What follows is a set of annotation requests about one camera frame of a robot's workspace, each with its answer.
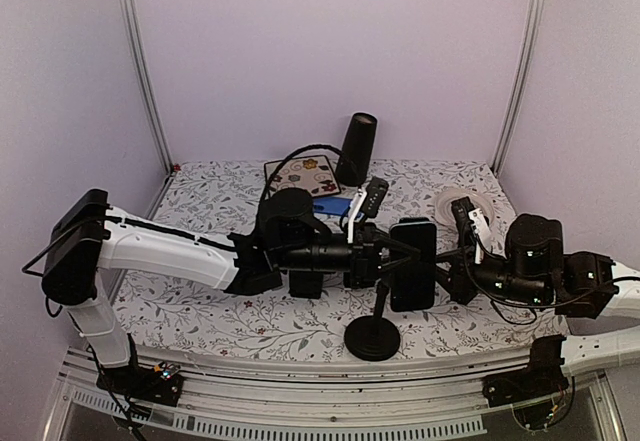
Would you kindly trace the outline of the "teal cased dark phone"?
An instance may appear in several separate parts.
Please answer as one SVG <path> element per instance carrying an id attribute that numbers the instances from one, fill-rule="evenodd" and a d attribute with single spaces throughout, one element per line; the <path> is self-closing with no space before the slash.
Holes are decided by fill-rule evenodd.
<path id="1" fill-rule="evenodd" d="M 431 308 L 435 300 L 436 226 L 424 217 L 401 218 L 389 234 L 392 239 L 420 251 L 418 261 L 410 261 L 394 273 L 391 310 L 410 312 Z"/>

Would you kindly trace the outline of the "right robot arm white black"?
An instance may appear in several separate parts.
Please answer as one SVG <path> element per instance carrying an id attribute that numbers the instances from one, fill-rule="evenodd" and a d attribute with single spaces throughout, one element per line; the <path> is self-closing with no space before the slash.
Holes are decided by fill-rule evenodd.
<path id="1" fill-rule="evenodd" d="M 639 317 L 639 274 L 610 257 L 578 251 L 567 254 L 562 225 L 523 214 L 510 225 L 505 252 L 484 245 L 481 221 L 457 222 L 458 246 L 435 258 L 436 279 L 450 298 L 466 304 L 482 294 L 497 305 L 531 311 L 551 310 L 566 318 Z M 517 388 L 537 397 L 555 378 L 639 361 L 639 329 L 599 335 L 554 335 L 535 340 L 529 361 L 514 371 Z"/>

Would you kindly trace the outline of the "right aluminium frame post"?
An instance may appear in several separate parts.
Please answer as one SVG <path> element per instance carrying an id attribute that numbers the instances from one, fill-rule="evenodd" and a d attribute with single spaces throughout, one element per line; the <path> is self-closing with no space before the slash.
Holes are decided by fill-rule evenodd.
<path id="1" fill-rule="evenodd" d="M 534 57 L 540 23 L 543 17 L 545 0 L 528 0 L 523 39 L 516 66 L 515 77 L 509 95 L 504 120 L 491 162 L 491 170 L 499 178 L 508 157 L 511 142 L 514 139 L 519 112 L 526 90 L 529 71 Z"/>

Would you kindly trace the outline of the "black cylindrical speaker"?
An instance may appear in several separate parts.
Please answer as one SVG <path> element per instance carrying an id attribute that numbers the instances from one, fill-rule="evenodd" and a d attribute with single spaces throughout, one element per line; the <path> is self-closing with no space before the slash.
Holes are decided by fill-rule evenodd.
<path id="1" fill-rule="evenodd" d="M 358 186 L 366 180 L 378 120 L 371 114 L 354 113 L 349 123 L 342 154 L 336 166 L 336 179 L 342 185 Z"/>

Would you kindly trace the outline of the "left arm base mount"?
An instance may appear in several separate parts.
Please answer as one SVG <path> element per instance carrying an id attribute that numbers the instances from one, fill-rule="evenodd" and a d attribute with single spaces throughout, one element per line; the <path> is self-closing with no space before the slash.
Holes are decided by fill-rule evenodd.
<path id="1" fill-rule="evenodd" d="M 130 357 L 123 367 L 104 368 L 99 365 L 96 386 L 126 399 L 147 401 L 170 407 L 178 405 L 184 377 L 181 366 L 162 361 L 153 367 L 139 364 L 135 342 L 127 335 Z"/>

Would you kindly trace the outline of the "black tall phone holder stand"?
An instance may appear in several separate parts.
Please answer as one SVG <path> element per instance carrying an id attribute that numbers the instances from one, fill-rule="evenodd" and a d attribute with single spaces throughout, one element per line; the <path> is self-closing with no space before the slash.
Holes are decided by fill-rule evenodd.
<path id="1" fill-rule="evenodd" d="M 376 287 L 373 314 L 354 319 L 345 330 L 345 347 L 360 360 L 385 361 L 399 350 L 399 330 L 383 316 L 389 291 L 389 286 L 380 281 Z"/>

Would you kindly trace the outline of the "aluminium frame post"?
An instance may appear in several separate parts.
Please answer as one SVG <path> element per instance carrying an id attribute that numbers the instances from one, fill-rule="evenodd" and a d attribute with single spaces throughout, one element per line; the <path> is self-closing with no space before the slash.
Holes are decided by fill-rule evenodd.
<path id="1" fill-rule="evenodd" d="M 545 0 L 528 0 L 523 39 L 516 66 L 515 77 L 509 95 L 504 120 L 491 162 L 491 170 L 499 178 L 508 157 L 511 142 L 514 139 L 519 112 L 526 90 L 529 71 L 534 57 L 540 23 L 543 17 Z"/>
<path id="2" fill-rule="evenodd" d="M 151 138 L 164 172 L 167 175 L 171 175 L 174 163 L 153 91 L 136 11 L 136 3 L 135 0 L 119 0 L 119 2 Z"/>

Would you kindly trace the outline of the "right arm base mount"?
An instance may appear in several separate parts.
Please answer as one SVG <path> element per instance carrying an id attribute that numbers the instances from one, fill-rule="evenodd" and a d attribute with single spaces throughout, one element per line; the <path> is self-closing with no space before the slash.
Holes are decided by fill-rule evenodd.
<path id="1" fill-rule="evenodd" d="M 488 375 L 482 380 L 482 394 L 490 407 L 503 406 L 551 395 L 569 387 L 562 373 L 564 335 L 536 339 L 524 368 Z"/>

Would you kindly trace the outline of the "small black phone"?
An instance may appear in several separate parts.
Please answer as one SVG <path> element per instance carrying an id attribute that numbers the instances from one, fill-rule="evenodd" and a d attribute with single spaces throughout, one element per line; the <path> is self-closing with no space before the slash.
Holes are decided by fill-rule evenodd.
<path id="1" fill-rule="evenodd" d="M 289 294 L 294 298 L 319 299 L 322 295 L 324 275 L 319 272 L 290 271 Z"/>

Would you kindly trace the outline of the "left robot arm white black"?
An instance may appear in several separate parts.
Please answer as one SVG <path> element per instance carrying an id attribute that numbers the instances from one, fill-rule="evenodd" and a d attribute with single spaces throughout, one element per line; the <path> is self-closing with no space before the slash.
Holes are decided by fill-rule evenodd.
<path id="1" fill-rule="evenodd" d="M 288 272 L 290 291 L 298 297 L 320 294 L 326 273 L 344 273 L 350 289 L 368 287 L 421 257 L 418 248 L 372 223 L 382 199 L 358 190 L 345 232 L 335 233 L 315 216 L 307 191 L 286 188 L 260 201 L 249 234 L 205 236 L 132 216 L 110 205 L 106 191 L 91 189 L 22 271 L 40 279 L 46 302 L 69 312 L 111 380 L 138 395 L 149 376 L 136 363 L 133 342 L 98 279 L 100 270 L 161 274 L 241 296 L 279 287 L 282 272 Z"/>

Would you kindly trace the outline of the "left aluminium frame post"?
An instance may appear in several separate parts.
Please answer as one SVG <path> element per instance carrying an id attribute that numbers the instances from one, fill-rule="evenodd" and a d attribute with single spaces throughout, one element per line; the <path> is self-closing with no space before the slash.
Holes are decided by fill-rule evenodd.
<path id="1" fill-rule="evenodd" d="M 119 2 L 151 138 L 164 172 L 167 175 L 171 175 L 174 163 L 153 91 L 136 11 L 136 3 L 135 0 L 119 0 Z"/>

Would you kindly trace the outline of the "floral square ceramic plate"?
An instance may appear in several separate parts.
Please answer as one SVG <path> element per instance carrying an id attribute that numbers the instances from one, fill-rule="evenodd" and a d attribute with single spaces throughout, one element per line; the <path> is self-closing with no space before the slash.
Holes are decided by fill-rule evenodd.
<path id="1" fill-rule="evenodd" d="M 336 196 L 342 189 L 326 155 L 299 156 L 288 161 L 274 177 L 267 198 L 286 188 L 299 188 L 313 198 Z"/>

